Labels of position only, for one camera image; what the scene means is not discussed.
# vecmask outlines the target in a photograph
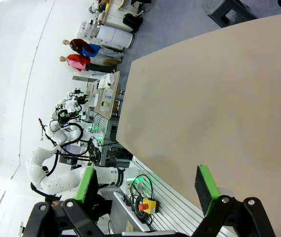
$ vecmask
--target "pink shirt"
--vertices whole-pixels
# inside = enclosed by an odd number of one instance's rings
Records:
[[[79,69],[85,70],[85,64],[82,65],[81,63],[79,63],[77,61],[68,60],[68,64],[73,68],[79,68]]]

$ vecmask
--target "brown table surface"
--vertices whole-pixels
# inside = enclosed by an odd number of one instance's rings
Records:
[[[200,208],[196,168],[261,199],[281,236],[281,15],[132,62],[117,141]]]
[[[101,111],[101,104],[102,104],[102,98],[103,98],[103,93],[104,93],[104,89],[97,89],[98,90],[98,94],[99,97],[97,99],[97,104],[94,107],[94,111],[100,115],[102,115],[103,117],[105,117],[106,119],[110,120],[111,116],[112,116],[112,110],[113,110],[113,104],[114,104],[114,100],[115,100],[115,95],[116,95],[116,90],[117,90],[117,85],[120,79],[120,72],[115,72],[113,73],[115,81],[113,84],[111,84],[110,88],[111,90],[113,90],[113,96],[112,96],[112,100],[110,102],[110,110],[109,111]],[[92,93],[93,93],[93,84],[89,83],[86,87],[86,93],[88,93],[90,91],[90,98],[92,97]],[[90,106],[91,101],[89,100],[86,105]]]

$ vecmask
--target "black pants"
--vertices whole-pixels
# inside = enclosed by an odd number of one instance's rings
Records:
[[[108,66],[101,66],[101,65],[96,65],[93,63],[86,64],[85,65],[85,70],[91,70],[91,71],[98,71],[102,73],[112,73],[114,67],[108,67]]]

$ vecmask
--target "stool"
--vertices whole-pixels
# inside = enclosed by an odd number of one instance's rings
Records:
[[[221,28],[229,26],[226,17],[229,11],[235,11],[244,21],[257,19],[250,8],[239,0],[204,0],[203,4],[206,14]]]

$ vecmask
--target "wall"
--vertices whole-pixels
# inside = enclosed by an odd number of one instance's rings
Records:
[[[73,75],[91,74],[59,62],[60,55],[73,53],[61,42],[76,37],[89,5],[88,0],[0,2],[0,236],[17,236],[20,221],[26,223],[33,205],[43,201],[29,188],[24,163],[35,147],[51,148],[40,140],[38,118],[47,123],[68,90],[85,88]],[[58,164],[56,172],[65,168]]]

